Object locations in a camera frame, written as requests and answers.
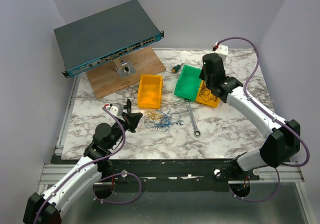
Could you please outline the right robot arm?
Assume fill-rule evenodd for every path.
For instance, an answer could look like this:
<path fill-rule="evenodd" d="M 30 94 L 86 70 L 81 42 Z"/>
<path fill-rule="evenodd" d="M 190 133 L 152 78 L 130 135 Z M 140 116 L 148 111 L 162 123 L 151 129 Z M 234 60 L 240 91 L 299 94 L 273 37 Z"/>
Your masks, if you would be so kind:
<path fill-rule="evenodd" d="M 246 152 L 232 162 L 230 174 L 234 179 L 243 179 L 254 168 L 276 168 L 299 152 L 301 128 L 295 120 L 286 121 L 261 103 L 255 106 L 257 100 L 244 93 L 242 83 L 226 75 L 223 60 L 218 54 L 206 54 L 202 59 L 199 78 L 206 87 L 214 96 L 237 109 L 265 138 L 260 149 Z"/>

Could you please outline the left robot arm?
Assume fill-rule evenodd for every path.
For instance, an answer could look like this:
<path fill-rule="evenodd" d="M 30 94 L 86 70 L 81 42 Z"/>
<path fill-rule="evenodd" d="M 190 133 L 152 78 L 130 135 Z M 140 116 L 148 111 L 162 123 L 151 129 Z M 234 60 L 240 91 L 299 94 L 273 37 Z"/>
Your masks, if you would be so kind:
<path fill-rule="evenodd" d="M 109 158 L 119 139 L 126 141 L 126 131 L 134 133 L 142 113 L 123 113 L 112 116 L 115 124 L 99 124 L 92 143 L 85 149 L 77 164 L 56 184 L 42 194 L 33 193 L 26 204 L 24 223 L 61 223 L 68 208 L 97 182 L 114 180 Z"/>

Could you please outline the black T-shaped socket tool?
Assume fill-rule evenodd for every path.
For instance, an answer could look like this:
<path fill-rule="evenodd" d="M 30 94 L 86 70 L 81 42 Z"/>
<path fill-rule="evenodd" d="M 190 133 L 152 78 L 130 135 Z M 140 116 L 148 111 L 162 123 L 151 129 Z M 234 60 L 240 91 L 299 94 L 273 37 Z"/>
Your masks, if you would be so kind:
<path fill-rule="evenodd" d="M 132 107 L 132 103 L 130 101 L 130 99 L 127 99 L 126 104 L 124 105 L 124 109 L 126 110 L 127 113 L 131 113 L 131 108 Z"/>

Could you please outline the right yellow plastic bin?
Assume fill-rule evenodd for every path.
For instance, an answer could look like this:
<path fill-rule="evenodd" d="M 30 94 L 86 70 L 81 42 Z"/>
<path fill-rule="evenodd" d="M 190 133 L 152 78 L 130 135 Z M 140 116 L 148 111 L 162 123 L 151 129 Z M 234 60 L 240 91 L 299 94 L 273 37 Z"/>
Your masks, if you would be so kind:
<path fill-rule="evenodd" d="M 216 108 L 220 99 L 211 93 L 204 81 L 201 81 L 195 101 Z"/>

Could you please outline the yellow plastic bin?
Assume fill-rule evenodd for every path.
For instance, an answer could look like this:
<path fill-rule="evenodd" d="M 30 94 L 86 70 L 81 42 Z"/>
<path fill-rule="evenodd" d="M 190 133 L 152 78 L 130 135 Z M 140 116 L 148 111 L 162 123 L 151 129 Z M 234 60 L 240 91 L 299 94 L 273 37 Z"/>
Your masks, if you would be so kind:
<path fill-rule="evenodd" d="M 163 77 L 142 74 L 137 94 L 139 108 L 160 109 L 162 103 Z"/>
<path fill-rule="evenodd" d="M 195 101 L 216 108 L 220 99 L 211 93 L 204 81 L 201 81 Z"/>

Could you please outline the left yellow plastic bin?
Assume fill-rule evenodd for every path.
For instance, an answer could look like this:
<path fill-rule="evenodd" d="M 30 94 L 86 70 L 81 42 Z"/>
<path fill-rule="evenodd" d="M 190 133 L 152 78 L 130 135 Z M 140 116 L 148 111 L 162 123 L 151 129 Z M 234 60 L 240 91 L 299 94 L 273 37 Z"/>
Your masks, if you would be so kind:
<path fill-rule="evenodd" d="M 137 94 L 139 108 L 160 109 L 162 103 L 163 77 L 142 74 Z"/>

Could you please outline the green plastic bin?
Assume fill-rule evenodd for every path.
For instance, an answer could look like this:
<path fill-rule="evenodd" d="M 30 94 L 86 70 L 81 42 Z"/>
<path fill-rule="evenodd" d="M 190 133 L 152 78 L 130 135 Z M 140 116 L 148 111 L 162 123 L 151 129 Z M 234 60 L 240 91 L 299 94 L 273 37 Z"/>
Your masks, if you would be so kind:
<path fill-rule="evenodd" d="M 184 65 L 177 80 L 174 94 L 178 97 L 195 101 L 202 82 L 200 73 L 200 68 Z"/>

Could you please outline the small open-end wrench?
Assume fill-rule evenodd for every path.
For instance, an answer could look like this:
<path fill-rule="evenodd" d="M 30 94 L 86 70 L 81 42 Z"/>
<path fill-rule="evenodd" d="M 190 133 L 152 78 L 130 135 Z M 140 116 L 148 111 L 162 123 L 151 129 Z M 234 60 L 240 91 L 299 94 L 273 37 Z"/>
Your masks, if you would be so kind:
<path fill-rule="evenodd" d="M 183 120 L 179 120 L 175 123 L 175 125 L 183 125 Z"/>

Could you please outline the plywood board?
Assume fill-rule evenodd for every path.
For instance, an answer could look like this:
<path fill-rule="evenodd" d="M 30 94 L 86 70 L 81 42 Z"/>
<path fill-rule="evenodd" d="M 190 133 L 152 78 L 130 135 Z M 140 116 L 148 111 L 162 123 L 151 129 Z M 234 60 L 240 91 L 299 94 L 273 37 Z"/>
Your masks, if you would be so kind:
<path fill-rule="evenodd" d="M 97 99 L 140 81 L 142 74 L 156 75 L 166 70 L 151 47 L 145 47 L 86 72 Z"/>

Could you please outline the ratcheting combination wrench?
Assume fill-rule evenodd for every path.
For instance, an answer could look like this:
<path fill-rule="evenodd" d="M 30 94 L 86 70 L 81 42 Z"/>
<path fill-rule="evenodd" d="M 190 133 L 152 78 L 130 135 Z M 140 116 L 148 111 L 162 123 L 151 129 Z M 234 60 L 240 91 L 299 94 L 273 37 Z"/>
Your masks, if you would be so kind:
<path fill-rule="evenodd" d="M 190 105 L 190 100 L 189 99 L 184 99 L 184 103 L 186 104 L 186 107 L 187 107 L 187 111 L 188 111 L 188 114 L 189 114 L 189 117 L 190 117 L 190 120 L 191 120 L 191 124 L 192 124 L 192 127 L 193 127 L 193 135 L 197 138 L 201 137 L 201 131 L 198 129 L 198 126 L 197 126 L 197 123 L 195 121 L 195 118 L 194 118 L 194 115 L 193 115 L 193 112 L 192 112 L 192 109 L 191 109 L 191 105 Z"/>

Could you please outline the metal bracket stand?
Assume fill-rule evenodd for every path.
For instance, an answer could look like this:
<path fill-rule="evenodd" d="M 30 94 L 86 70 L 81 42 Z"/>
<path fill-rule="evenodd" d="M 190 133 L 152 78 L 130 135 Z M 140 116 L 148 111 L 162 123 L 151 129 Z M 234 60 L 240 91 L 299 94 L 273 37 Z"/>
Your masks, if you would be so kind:
<path fill-rule="evenodd" d="M 131 62 L 121 61 L 119 59 L 115 59 L 114 63 L 115 63 L 115 69 L 121 79 L 126 78 L 126 77 L 131 76 L 134 73 L 136 73 L 136 70 Z"/>

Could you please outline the grey network switch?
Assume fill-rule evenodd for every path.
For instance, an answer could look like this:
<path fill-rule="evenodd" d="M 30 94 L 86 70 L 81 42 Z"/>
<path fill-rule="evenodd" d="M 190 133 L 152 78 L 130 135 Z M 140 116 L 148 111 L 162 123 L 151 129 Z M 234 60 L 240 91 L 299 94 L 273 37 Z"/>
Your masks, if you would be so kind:
<path fill-rule="evenodd" d="M 63 75 L 74 77 L 164 38 L 138 0 L 54 29 Z"/>

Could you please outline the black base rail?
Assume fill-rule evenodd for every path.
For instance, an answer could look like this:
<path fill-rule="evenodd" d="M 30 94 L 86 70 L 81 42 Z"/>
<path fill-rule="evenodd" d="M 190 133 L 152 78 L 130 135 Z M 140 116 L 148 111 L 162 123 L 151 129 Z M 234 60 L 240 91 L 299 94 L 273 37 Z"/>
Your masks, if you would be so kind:
<path fill-rule="evenodd" d="M 245 184 L 249 193 L 250 181 L 259 180 L 252 170 L 233 167 L 232 159 L 124 159 L 101 164 L 102 177 L 119 173 L 111 180 L 94 185 L 97 193 L 115 192 L 226 192 L 229 187 Z"/>

